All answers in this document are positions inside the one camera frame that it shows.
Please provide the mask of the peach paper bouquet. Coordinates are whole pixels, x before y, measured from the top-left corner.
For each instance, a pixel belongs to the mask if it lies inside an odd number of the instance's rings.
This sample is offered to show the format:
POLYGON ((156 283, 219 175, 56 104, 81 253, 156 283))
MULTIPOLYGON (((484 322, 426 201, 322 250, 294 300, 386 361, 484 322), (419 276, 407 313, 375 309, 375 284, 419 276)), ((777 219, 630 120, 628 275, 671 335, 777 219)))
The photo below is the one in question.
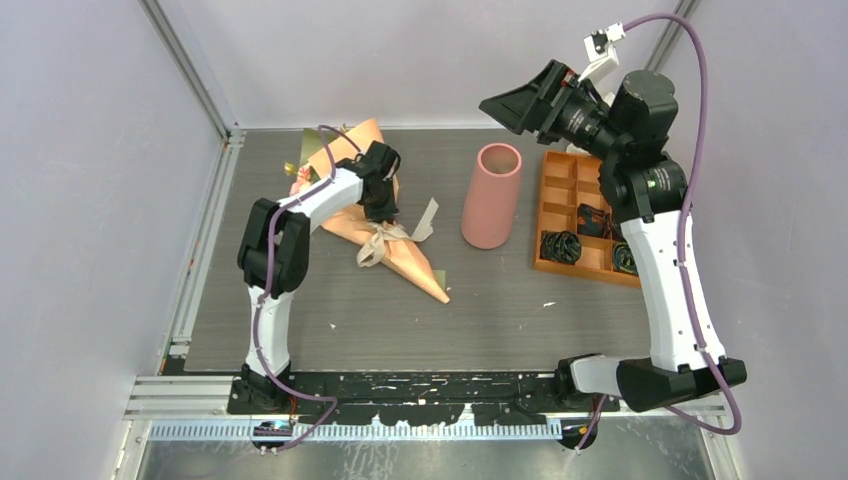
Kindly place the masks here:
MULTIPOLYGON (((291 195, 306 191, 312 184, 329 175, 329 154, 332 154, 337 162, 341 162, 345 158, 353 157, 357 148, 366 149, 373 141, 383 139, 374 118, 361 122, 348 130, 346 135, 345 139, 332 140, 328 148, 320 146, 301 163, 296 180, 289 191, 291 195)), ((397 221, 374 223, 368 220, 364 207, 357 204, 351 204, 333 213, 322 223, 322 227, 360 246, 356 256, 360 267, 382 263, 446 304, 450 297, 418 246, 433 233, 433 220, 438 208, 439 204, 431 199, 412 233, 407 233, 397 221)))

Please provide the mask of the pink cylindrical vase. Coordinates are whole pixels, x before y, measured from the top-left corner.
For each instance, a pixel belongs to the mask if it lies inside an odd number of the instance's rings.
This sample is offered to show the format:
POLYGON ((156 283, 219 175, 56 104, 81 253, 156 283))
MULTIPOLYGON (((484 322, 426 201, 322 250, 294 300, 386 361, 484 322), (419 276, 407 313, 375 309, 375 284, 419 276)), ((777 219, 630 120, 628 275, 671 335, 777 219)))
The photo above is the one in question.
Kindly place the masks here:
POLYGON ((506 143, 483 146, 477 154, 461 219, 472 246, 490 250, 509 238, 522 179, 522 157, 506 143))

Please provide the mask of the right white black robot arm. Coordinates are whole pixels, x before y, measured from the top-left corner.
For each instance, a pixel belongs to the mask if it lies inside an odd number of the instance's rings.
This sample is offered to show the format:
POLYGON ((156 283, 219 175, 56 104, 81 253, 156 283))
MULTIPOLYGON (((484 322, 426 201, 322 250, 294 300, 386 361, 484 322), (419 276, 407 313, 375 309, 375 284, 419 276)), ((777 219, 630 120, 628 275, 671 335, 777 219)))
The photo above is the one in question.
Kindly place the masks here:
POLYGON ((643 412, 740 385, 748 372, 718 340, 706 307, 686 196, 691 175, 666 152, 678 104, 662 74, 628 73, 611 103, 566 64, 549 62, 527 84, 486 98, 482 112, 541 144, 565 140, 600 161, 601 194, 635 260, 649 321, 644 358, 583 355, 560 362, 558 403, 577 411, 594 394, 643 412))

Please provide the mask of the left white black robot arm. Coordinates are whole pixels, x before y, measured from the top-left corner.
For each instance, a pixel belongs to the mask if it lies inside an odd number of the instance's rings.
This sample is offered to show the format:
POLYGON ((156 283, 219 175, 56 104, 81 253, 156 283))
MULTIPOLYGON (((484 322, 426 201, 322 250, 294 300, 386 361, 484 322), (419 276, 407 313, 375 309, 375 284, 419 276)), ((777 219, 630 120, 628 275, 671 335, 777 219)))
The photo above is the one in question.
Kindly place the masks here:
POLYGON ((237 265, 251 300, 250 349, 233 383, 241 401, 269 413, 285 409, 294 393, 288 333, 293 297, 306 277, 312 233, 339 210, 357 204, 368 219, 392 219, 398 212, 393 180, 399 153, 379 141, 353 158, 332 163, 330 173, 300 193, 251 208, 237 265))

